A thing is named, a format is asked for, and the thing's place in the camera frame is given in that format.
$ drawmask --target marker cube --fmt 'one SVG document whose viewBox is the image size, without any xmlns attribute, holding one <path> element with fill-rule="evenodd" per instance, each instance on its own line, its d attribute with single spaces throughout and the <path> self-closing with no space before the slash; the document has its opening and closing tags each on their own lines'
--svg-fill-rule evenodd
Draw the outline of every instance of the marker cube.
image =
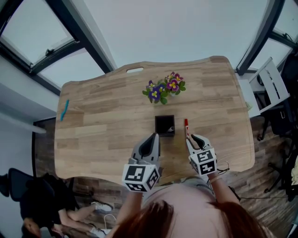
<svg viewBox="0 0 298 238">
<path fill-rule="evenodd" d="M 192 168 L 200 175 L 206 175 L 217 171 L 217 157 L 214 149 L 201 151 L 189 157 Z"/>
<path fill-rule="evenodd" d="M 122 183 L 132 192 L 149 192 L 159 177 L 156 165 L 124 165 Z"/>
</svg>

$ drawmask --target red marker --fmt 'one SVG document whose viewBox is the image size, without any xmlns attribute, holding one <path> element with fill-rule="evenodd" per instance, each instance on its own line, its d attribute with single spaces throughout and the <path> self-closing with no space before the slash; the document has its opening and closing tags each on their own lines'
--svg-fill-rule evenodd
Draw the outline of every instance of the red marker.
<svg viewBox="0 0 298 238">
<path fill-rule="evenodd" d="M 185 125 L 186 138 L 189 138 L 190 137 L 190 133 L 189 133 L 188 120 L 187 119 L 184 119 L 184 125 Z"/>
</svg>

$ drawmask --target floor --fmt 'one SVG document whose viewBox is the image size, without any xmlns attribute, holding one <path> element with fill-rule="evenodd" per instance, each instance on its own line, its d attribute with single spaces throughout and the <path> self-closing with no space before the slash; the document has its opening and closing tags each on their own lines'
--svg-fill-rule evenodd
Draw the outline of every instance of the floor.
<svg viewBox="0 0 298 238">
<path fill-rule="evenodd" d="M 288 149 L 289 141 L 280 138 L 272 133 L 271 128 L 265 139 L 257 141 L 257 135 L 262 131 L 264 119 L 251 119 L 255 145 L 255 165 L 244 172 L 228 172 L 223 178 L 229 186 L 233 187 L 240 196 L 241 205 L 252 215 L 257 217 L 265 226 L 267 226 L 277 238 L 284 238 L 289 231 L 291 221 L 296 211 L 298 211 L 298 198 L 288 202 L 285 191 L 278 190 L 276 187 L 270 193 L 264 194 L 264 189 L 269 187 L 277 173 L 268 168 L 269 162 L 281 165 L 281 149 Z M 47 120 L 37 123 L 37 126 L 45 128 L 46 134 L 36 134 L 35 136 L 35 169 L 37 176 L 45 173 L 55 175 L 54 172 L 54 129 L 55 120 Z M 74 191 L 80 193 L 94 192 L 93 198 L 98 201 L 110 203 L 114 210 L 111 212 L 117 216 L 122 203 L 125 200 L 126 189 L 120 185 L 92 178 L 75 178 Z M 76 197 L 80 206 L 88 205 L 91 198 Z M 104 228 L 105 214 L 92 214 L 85 220 L 87 223 L 93 223 L 99 228 Z M 114 224 L 112 216 L 106 217 L 107 227 L 111 228 Z M 69 234 L 72 237 L 87 237 L 87 235 L 70 229 Z"/>
</svg>

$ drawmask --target wristband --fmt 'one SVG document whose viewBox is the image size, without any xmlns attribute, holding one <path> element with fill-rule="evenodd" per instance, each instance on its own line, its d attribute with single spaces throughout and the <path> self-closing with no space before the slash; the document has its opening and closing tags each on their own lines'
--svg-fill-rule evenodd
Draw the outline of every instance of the wristband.
<svg viewBox="0 0 298 238">
<path fill-rule="evenodd" d="M 209 184 L 212 184 L 213 182 L 217 181 L 218 179 L 220 179 L 221 177 L 218 175 L 217 177 L 215 177 L 214 179 L 211 179 L 209 181 Z"/>
</svg>

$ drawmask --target sneaker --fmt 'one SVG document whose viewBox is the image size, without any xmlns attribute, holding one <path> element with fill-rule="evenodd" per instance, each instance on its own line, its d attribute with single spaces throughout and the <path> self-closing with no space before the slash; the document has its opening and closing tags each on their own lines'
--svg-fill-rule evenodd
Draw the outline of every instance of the sneaker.
<svg viewBox="0 0 298 238">
<path fill-rule="evenodd" d="M 110 212 L 110 211 L 113 210 L 113 207 L 109 204 L 106 204 L 106 203 L 93 202 L 91 204 L 96 205 L 96 207 L 95 207 L 96 210 L 102 210 L 102 211 L 105 211 L 105 212 Z"/>
<path fill-rule="evenodd" d="M 93 227 L 90 233 L 96 235 L 99 238 L 104 238 L 106 236 L 106 234 L 101 229 L 98 229 L 96 227 Z"/>
</svg>

